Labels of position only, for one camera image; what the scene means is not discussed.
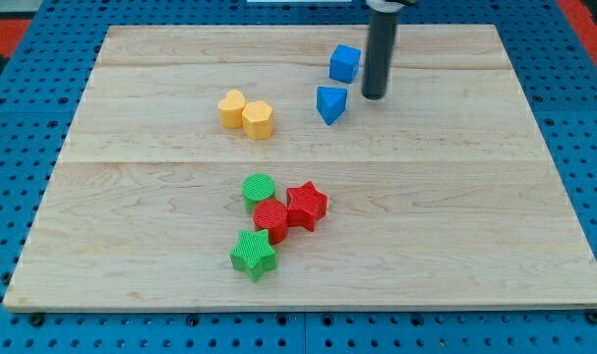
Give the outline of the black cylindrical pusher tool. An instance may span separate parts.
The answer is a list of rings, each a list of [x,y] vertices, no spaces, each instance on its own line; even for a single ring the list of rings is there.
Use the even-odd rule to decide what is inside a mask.
[[[368,0],[368,39],[362,78],[362,95],[371,100],[386,96],[390,62],[401,12],[417,0]]]

